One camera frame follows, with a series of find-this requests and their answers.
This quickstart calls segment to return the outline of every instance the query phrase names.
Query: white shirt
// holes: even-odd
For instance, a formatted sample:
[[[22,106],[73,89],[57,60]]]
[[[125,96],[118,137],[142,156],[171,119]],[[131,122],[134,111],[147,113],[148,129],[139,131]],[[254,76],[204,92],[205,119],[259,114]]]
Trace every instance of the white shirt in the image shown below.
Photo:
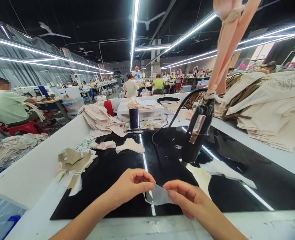
[[[125,82],[124,89],[126,91],[125,97],[127,98],[133,97],[133,96],[136,96],[135,90],[138,90],[138,85],[136,84],[135,81],[129,79]]]
[[[141,75],[141,72],[140,71],[136,72],[135,70],[132,72],[133,80],[139,80],[140,78],[138,78],[137,75],[134,77],[135,74],[137,74],[137,75],[140,74]]]

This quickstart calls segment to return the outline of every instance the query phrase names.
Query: ceiling fan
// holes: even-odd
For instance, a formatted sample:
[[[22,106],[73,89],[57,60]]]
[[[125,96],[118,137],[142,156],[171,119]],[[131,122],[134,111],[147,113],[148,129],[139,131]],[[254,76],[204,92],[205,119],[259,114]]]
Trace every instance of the ceiling fan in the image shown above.
[[[48,32],[48,33],[38,35],[39,37],[45,37],[45,36],[50,35],[50,36],[59,36],[59,37],[71,38],[69,36],[53,33],[52,30],[49,28],[49,26],[47,26],[45,23],[39,22],[39,24],[40,24],[41,28],[45,29]]]
[[[165,12],[162,12],[162,13],[156,15],[154,18],[151,18],[150,20],[147,20],[147,21],[138,20],[137,22],[138,23],[144,23],[145,27],[146,27],[146,30],[148,31],[150,29],[150,23],[153,22],[154,20],[158,19],[159,17],[163,16],[164,14],[165,14]],[[128,18],[130,20],[132,20],[132,15],[129,15]]]
[[[87,54],[90,53],[90,52],[94,52],[94,51],[87,51],[87,52],[86,52],[86,51],[84,50],[84,48],[80,48],[80,51],[78,51],[78,50],[74,50],[74,51],[84,53],[85,55],[87,55]]]
[[[209,40],[210,38],[207,38],[207,39],[202,39],[202,40],[196,40],[196,39],[194,39],[194,43],[192,43],[192,44],[190,44],[190,45],[193,45],[193,44],[195,44],[195,43],[199,43],[199,42],[202,42],[202,41],[206,41],[206,40]]]

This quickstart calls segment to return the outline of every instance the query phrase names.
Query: red bottle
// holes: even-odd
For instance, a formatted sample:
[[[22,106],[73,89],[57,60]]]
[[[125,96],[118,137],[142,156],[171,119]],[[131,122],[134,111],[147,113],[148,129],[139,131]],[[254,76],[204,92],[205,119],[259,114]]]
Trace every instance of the red bottle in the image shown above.
[[[110,100],[107,100],[104,102],[104,106],[107,109],[107,113],[109,115],[111,115],[112,117],[114,117],[114,113],[113,113],[113,108],[112,108],[112,103]]]

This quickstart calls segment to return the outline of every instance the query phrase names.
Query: pink fabric strap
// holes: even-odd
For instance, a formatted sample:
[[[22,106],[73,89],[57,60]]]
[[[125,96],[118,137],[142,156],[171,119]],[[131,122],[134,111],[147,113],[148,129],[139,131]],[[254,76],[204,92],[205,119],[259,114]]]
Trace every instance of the pink fabric strap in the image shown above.
[[[260,2],[261,0],[249,0],[244,8],[241,0],[214,0],[214,12],[223,23],[218,40],[218,55],[209,81],[208,95],[225,93],[228,64]]]

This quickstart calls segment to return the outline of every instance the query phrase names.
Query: black work table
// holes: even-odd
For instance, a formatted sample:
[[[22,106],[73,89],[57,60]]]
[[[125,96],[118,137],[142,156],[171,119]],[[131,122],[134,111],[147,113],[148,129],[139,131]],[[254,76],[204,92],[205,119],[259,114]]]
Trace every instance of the black work table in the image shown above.
[[[160,144],[166,129],[161,129],[154,140]],[[97,157],[82,174],[83,189],[75,196],[68,197],[67,190],[54,211],[51,220],[73,219],[93,200],[104,193],[127,168],[147,168],[162,186],[174,179],[180,179],[198,185],[193,175],[179,161],[181,150],[174,145],[182,145],[185,132],[182,127],[170,128],[163,143],[154,147],[151,137],[154,131],[146,130],[142,134],[127,134],[124,138],[114,134],[98,138],[97,142],[110,141],[122,145],[125,138],[133,138],[137,143],[142,141],[144,155],[130,150],[116,154],[115,149],[98,150]],[[224,161],[233,170],[254,181],[257,189],[249,191],[239,181],[224,176],[212,176],[209,193],[213,202],[222,212],[268,211],[262,200],[274,210],[295,210],[295,174],[276,163],[264,158],[242,143],[234,140],[214,127],[203,145],[211,154],[201,149],[196,163],[200,166],[213,160],[214,155]],[[180,208],[173,204],[155,206],[156,216],[182,214]],[[149,203],[144,201],[143,194],[120,206],[106,217],[143,217],[152,216]]]

